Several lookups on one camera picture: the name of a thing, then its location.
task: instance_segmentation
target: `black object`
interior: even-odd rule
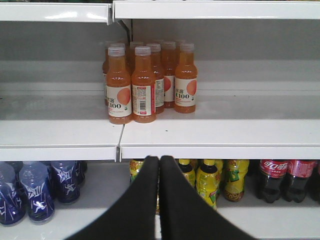
[[[127,191],[108,211],[67,240],[155,240],[159,159],[148,156]]]
[[[160,161],[162,240],[253,240],[213,210],[191,187],[172,156]]]

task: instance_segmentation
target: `yellow tea bottle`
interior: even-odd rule
[[[179,159],[179,167],[183,176],[187,179],[192,187],[195,187],[196,173],[190,164],[190,159]]]
[[[136,179],[138,173],[140,172],[142,165],[144,164],[144,161],[145,160],[143,158],[142,159],[131,159],[130,165],[129,165],[130,166],[129,167],[129,169],[130,169],[130,183],[132,183]]]
[[[196,173],[196,190],[213,209],[217,209],[216,199],[220,175],[214,159],[204,159]]]
[[[248,159],[230,159],[226,161],[224,197],[227,200],[238,202],[243,197],[248,166]]]

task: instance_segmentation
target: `red label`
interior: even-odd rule
[[[309,178],[314,169],[315,161],[289,160],[287,172],[298,178]]]
[[[260,160],[260,171],[272,178],[281,178],[287,172],[288,161],[276,161],[272,159]]]
[[[156,86],[151,85],[151,114],[156,113]]]

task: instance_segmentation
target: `white shelf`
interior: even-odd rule
[[[114,19],[320,19],[320,2],[117,0]]]
[[[0,161],[116,159],[103,95],[1,96]]]
[[[124,126],[122,158],[320,159],[320,96],[197,96],[194,113],[165,109]]]
[[[256,198],[253,176],[246,178],[245,193],[239,202],[221,195],[217,211],[231,223],[257,239],[320,239],[320,205],[308,195],[301,203],[282,198],[272,204]]]
[[[0,21],[112,23],[111,3],[0,2]]]
[[[128,186],[128,163],[90,162],[85,175],[85,184],[80,189],[80,198],[76,203],[63,205],[55,200],[54,216],[44,225],[32,224],[28,214],[15,226],[0,225],[1,239],[65,239],[97,219],[119,199]]]

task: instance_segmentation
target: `orange juice bottle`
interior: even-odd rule
[[[129,52],[129,66],[131,71],[133,72],[136,69],[136,54],[135,48],[143,46],[144,43],[142,41],[132,41],[130,42],[130,52]]]
[[[116,42],[116,43],[111,43],[110,47],[123,47],[124,48],[124,53],[125,53],[125,69],[128,71],[128,73],[131,75],[131,69],[129,66],[129,61],[127,58],[127,49],[126,45],[123,42]]]
[[[135,70],[132,74],[133,119],[138,123],[156,120],[156,75],[151,68],[149,46],[135,48]]]
[[[105,41],[105,60],[102,64],[102,72],[103,72],[103,81],[104,81],[104,104],[107,106],[107,73],[109,71],[109,56],[108,56],[108,48],[111,44],[115,43],[115,41]]]
[[[176,43],[164,41],[161,47],[161,60],[164,68],[164,107],[172,109],[175,106]]]
[[[175,70],[174,110],[188,114],[196,110],[196,91],[198,70],[194,65],[193,43],[180,45],[180,61]]]
[[[109,120],[113,124],[127,124],[132,120],[131,78],[126,70],[125,48],[110,46],[109,72],[106,94]]]
[[[180,61],[180,45],[184,44],[186,40],[178,39],[174,41],[175,41],[175,65],[178,66]]]
[[[151,48],[151,68],[155,74],[155,113],[160,114],[165,110],[164,68],[161,64],[161,45],[149,43]]]

